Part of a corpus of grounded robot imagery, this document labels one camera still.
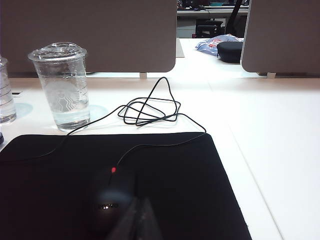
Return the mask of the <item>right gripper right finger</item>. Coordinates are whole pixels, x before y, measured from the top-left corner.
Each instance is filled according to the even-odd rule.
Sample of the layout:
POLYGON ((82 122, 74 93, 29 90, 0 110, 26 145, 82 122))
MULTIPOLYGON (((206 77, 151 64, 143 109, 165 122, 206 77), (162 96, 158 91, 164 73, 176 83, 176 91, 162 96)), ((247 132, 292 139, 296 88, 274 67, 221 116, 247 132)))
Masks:
POLYGON ((136 218, 136 239, 137 240, 162 240, 157 218, 148 198, 144 198, 138 205, 136 218))

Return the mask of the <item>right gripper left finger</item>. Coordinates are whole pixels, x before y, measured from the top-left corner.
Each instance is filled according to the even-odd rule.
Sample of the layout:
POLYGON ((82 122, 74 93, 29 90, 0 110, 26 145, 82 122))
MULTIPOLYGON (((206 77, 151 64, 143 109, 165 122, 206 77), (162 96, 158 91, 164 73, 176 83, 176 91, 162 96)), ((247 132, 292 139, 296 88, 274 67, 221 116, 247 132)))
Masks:
POLYGON ((134 197, 124 215, 108 234, 107 240, 134 240, 138 217, 139 200, 134 197))

